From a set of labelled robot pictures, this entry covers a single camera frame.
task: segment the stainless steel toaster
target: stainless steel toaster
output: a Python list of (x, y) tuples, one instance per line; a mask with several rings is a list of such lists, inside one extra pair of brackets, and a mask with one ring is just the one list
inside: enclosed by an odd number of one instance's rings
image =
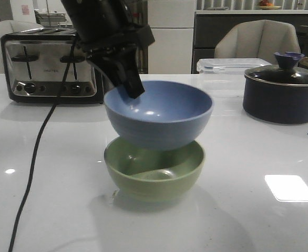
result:
[(102, 103), (103, 75), (85, 61), (80, 49), (70, 56), (75, 36), (74, 29), (52, 28), (4, 35), (1, 46), (9, 97), (17, 102), (51, 103), (61, 90), (60, 103)]

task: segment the white countertop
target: white countertop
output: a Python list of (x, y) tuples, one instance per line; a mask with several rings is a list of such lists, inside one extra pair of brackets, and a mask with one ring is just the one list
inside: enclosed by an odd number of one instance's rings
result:
[[(197, 141), (206, 161), (181, 200), (117, 191), (103, 159), (117, 137), (103, 105), (60, 105), (42, 136), (16, 252), (308, 252), (308, 203), (280, 202), (266, 175), (308, 186), (308, 123), (279, 125), (242, 108), (242, 75), (145, 75), (199, 87), (214, 111)], [(7, 251), (38, 129), (50, 105), (9, 100), (0, 75), (0, 252)]]
[(196, 14), (211, 14), (211, 15), (232, 15), (232, 14), (308, 14), (308, 9), (243, 9), (243, 10), (197, 10)]

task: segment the power cord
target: power cord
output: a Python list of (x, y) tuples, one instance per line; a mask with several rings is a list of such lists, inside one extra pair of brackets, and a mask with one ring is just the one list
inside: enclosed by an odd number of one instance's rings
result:
[[(71, 46), (71, 49), (70, 49), (70, 57), (72, 58), (74, 56), (74, 50), (75, 50), (75, 46), (76, 46), (76, 42), (77, 42), (77, 38), (78, 38), (78, 35), (76, 34), (75, 36), (75, 39), (72, 43), (72, 46)], [(29, 192), (30, 192), (30, 188), (32, 186), (32, 181), (33, 181), (33, 176), (34, 176), (34, 169), (35, 169), (35, 161), (36, 161), (36, 156), (37, 156), (37, 151), (38, 151), (38, 146), (39, 146), (39, 142), (40, 142), (40, 139), (42, 137), (42, 134), (43, 134), (43, 131), (44, 131), (44, 128), (45, 126), (47, 125), (50, 117), (52, 116), (52, 114), (54, 113), (55, 111), (55, 108), (57, 107), (57, 105), (59, 104), (59, 98), (60, 98), (60, 95), (61, 95), (61, 92), (62, 92), (62, 89), (63, 89), (63, 86), (64, 86), (64, 83), (66, 81), (66, 77), (68, 75), (68, 72), (69, 72), (69, 68), (70, 68), (70, 62), (67, 63), (66, 65), (66, 68), (65, 68), (65, 71), (64, 71), (64, 75), (63, 75), (63, 79), (62, 79), (62, 82), (61, 82), (61, 85), (59, 87), (59, 91), (58, 91), (58, 94), (57, 94), (57, 97), (56, 97), (56, 100), (55, 102), (53, 103), (48, 115), (46, 116), (46, 118), (44, 119), (43, 123), (42, 123), (42, 126), (40, 127), (39, 129), (39, 132), (38, 132), (38, 135), (37, 135), (37, 138), (36, 138), (36, 142), (35, 142), (35, 146), (34, 146), (34, 150), (33, 150), (33, 156), (32, 156), (32, 162), (30, 164), (30, 172), (29, 172), (29, 177), (28, 177), (28, 183), (27, 183), (27, 186), (26, 186), (26, 191), (23, 195), (23, 198), (22, 198), (22, 201), (21, 201), (21, 204), (18, 208), (18, 211), (17, 211), (17, 214), (16, 214), (16, 218), (15, 218), (15, 222), (14, 222), (14, 227), (13, 227), (13, 231), (12, 231), (12, 236), (11, 236), (11, 242), (9, 244), (9, 249), (8, 249), (8, 252), (12, 252), (13, 251), (13, 248), (14, 248), (14, 243), (15, 243), (15, 237), (16, 237), (16, 233), (17, 233), (17, 228), (18, 228), (18, 223), (19, 223), (19, 219), (21, 217), (21, 213), (23, 211), (23, 208), (24, 208), (24, 205), (27, 201), (27, 198), (28, 198), (28, 195), (29, 195)]]

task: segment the black cooking pot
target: black cooking pot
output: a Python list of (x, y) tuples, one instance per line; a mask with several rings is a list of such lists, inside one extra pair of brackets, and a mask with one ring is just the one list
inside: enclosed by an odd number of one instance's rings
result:
[(279, 65), (245, 71), (243, 107), (250, 115), (275, 123), (308, 122), (308, 69), (294, 67), (302, 54), (275, 53)]

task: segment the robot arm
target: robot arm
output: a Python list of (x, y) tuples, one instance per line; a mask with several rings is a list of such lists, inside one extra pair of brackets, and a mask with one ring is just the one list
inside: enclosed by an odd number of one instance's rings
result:
[(61, 0), (79, 35), (86, 60), (114, 86), (124, 85), (136, 98), (144, 92), (136, 64), (136, 50), (154, 42), (148, 25), (132, 22), (122, 0)]

